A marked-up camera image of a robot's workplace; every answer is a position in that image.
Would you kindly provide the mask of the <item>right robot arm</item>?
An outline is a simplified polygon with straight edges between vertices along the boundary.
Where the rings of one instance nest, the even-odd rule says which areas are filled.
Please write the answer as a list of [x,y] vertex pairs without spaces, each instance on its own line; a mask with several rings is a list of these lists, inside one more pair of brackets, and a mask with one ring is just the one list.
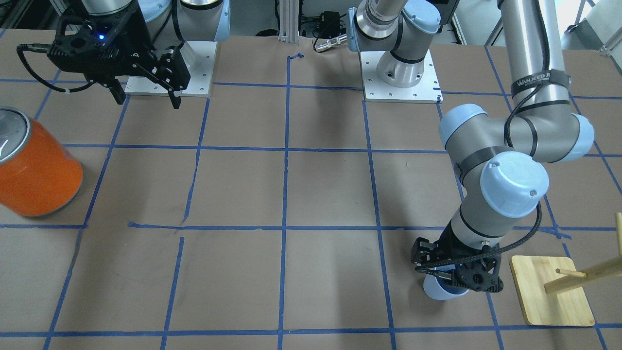
[[216,46],[230,34],[228,0],[72,0],[44,47],[121,105],[127,95],[208,97]]

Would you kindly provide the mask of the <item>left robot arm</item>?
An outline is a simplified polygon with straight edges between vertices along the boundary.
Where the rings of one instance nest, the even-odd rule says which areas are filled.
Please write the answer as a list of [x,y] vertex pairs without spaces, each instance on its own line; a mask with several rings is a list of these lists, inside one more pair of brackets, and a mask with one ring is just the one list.
[[594,128],[571,112],[553,0],[500,0],[515,106],[491,117],[476,104],[445,113],[438,132],[466,189],[435,242],[420,237],[411,249],[424,290],[435,300],[475,292],[497,293],[501,255],[528,241],[542,221],[549,187],[546,162],[581,158]]

